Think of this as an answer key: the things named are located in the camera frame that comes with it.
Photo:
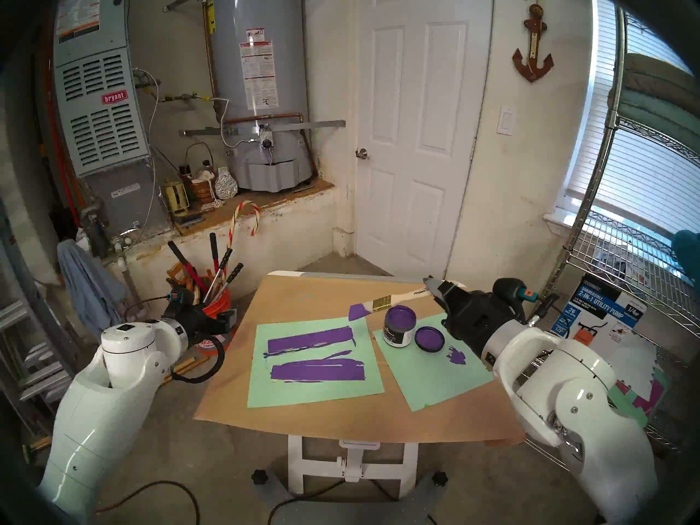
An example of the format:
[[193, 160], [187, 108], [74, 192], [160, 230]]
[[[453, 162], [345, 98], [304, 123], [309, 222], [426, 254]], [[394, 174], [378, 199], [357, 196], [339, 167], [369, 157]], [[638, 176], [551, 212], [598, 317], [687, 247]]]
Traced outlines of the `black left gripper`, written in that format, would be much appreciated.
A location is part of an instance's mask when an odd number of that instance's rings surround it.
[[209, 342], [210, 348], [218, 350], [220, 341], [216, 335], [230, 334], [235, 330], [236, 322], [237, 310], [221, 311], [211, 318], [197, 305], [185, 305], [180, 308], [180, 324], [187, 336], [186, 349], [198, 346], [201, 342]]

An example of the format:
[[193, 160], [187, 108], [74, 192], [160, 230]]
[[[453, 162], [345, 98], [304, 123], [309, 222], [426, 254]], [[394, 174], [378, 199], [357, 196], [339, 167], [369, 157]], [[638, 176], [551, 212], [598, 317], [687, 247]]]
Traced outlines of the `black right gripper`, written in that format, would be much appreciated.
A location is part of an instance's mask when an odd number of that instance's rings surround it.
[[522, 280], [500, 278], [490, 292], [465, 290], [452, 281], [423, 278], [425, 287], [445, 311], [442, 325], [450, 336], [464, 342], [483, 361], [495, 361], [512, 337], [494, 335], [505, 325], [521, 331], [526, 324], [523, 303], [537, 302], [539, 294]]

